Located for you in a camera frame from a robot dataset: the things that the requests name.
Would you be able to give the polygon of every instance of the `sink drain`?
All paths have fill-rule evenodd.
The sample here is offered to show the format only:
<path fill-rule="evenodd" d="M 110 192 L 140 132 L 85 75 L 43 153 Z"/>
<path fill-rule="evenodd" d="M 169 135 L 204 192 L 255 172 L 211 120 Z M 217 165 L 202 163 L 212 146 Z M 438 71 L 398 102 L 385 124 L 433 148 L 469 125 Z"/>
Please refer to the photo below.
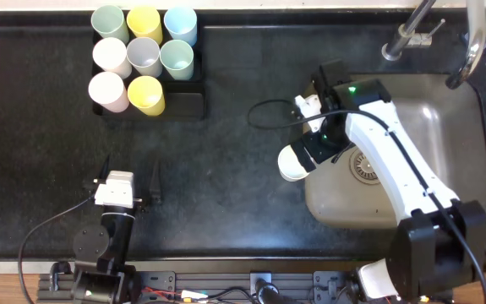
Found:
<path fill-rule="evenodd" d="M 353 176 L 362 183 L 367 185 L 375 185 L 380 183 L 380 180 L 376 176 L 376 172 L 374 172 L 369 160 L 360 149 L 355 149 L 350 156 L 350 171 L 352 172 Z"/>

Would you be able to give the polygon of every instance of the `countertop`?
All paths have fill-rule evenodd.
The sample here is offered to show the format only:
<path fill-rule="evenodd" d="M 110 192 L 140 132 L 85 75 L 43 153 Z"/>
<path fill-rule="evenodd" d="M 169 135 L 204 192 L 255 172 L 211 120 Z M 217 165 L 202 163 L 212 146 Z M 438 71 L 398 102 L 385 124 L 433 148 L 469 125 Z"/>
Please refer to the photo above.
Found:
<path fill-rule="evenodd" d="M 25 234 L 86 198 L 83 179 L 111 155 L 112 169 L 142 171 L 161 158 L 163 204 L 141 213 L 128 258 L 382 258 L 393 230 L 334 229 L 285 182 L 276 157 L 300 128 L 264 132 L 245 122 L 254 103 L 303 92 L 321 62 L 352 73 L 449 73 L 465 47 L 462 11 L 426 50 L 398 62 L 380 55 L 407 12 L 199 14 L 208 112 L 200 122 L 113 122 L 91 111 L 88 13 L 0 14 L 0 259 Z M 470 83 L 486 129 L 486 54 Z M 271 122 L 288 119 L 268 113 Z M 99 223 L 89 203 L 38 230 L 25 257 L 71 258 L 74 234 Z"/>

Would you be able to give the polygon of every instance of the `sink basin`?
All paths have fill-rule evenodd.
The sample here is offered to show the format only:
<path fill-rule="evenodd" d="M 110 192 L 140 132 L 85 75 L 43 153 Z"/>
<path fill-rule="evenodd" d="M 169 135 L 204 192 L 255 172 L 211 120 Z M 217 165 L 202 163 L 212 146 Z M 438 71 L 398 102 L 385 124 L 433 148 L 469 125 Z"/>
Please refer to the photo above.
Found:
<path fill-rule="evenodd" d="M 445 87 L 441 74 L 365 74 L 391 94 L 402 126 L 438 178 L 461 201 L 477 200 L 486 211 L 486 139 L 477 92 L 464 83 Z M 390 200 L 357 147 L 332 164 L 325 161 L 305 179 L 314 217 L 342 228 L 396 227 Z"/>

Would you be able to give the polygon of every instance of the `faucet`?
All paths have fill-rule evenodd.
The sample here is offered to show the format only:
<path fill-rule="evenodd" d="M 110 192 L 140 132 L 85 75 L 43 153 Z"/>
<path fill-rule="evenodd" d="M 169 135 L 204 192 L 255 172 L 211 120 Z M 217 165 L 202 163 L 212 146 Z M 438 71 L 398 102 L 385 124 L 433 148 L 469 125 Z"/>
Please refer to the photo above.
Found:
<path fill-rule="evenodd" d="M 421 20 L 429 13 L 436 0 L 423 0 L 418 7 L 413 11 L 412 15 L 405 24 L 399 26 L 398 31 L 393 36 L 390 43 L 386 43 L 382 47 L 382 55 L 385 59 L 390 61 L 398 60 L 402 55 L 402 50 L 412 44 L 416 37 L 415 29 L 418 27 Z M 468 29 L 469 40 L 467 54 L 462 65 L 452 73 L 445 85 L 450 89 L 458 88 L 478 65 L 479 59 L 483 54 L 485 39 L 486 39 L 486 19 L 485 19 L 485 3 L 483 0 L 466 0 L 467 14 L 468 14 Z M 424 36 L 420 41 L 428 40 L 432 34 L 444 23 L 444 20 L 432 30 L 431 33 Z M 430 43 L 420 43 L 420 46 L 428 46 Z"/>

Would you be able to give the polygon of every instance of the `black tray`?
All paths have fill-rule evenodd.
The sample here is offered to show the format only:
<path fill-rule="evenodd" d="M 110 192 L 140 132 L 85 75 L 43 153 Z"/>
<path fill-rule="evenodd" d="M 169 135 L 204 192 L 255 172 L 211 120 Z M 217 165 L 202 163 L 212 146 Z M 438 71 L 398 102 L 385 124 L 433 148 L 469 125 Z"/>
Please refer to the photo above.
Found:
<path fill-rule="evenodd" d="M 134 33 L 128 29 L 130 34 L 130 41 L 135 38 Z M 160 47 L 172 38 L 169 32 L 162 25 L 163 41 Z M 121 120 L 152 120 L 152 121 L 198 121 L 205 118 L 206 103 L 205 103 L 205 87 L 203 85 L 203 57 L 201 55 L 201 27 L 198 27 L 198 41 L 192 47 L 194 49 L 194 74 L 189 80 L 175 80 L 163 68 L 162 73 L 157 79 L 161 83 L 161 87 L 164 93 L 164 100 L 166 101 L 166 109 L 162 114 L 157 117 L 150 117 L 145 115 L 142 111 L 130 104 L 128 109 L 114 113 L 98 103 L 92 101 L 92 112 L 98 116 L 105 118 L 121 119 Z M 101 40 L 101 36 L 94 31 L 92 36 L 93 45 Z M 93 61 L 92 62 L 92 76 L 94 77 L 103 70 Z M 128 89 L 130 83 L 141 76 L 139 72 L 132 67 L 132 73 L 126 79 L 123 80 L 124 86 Z"/>

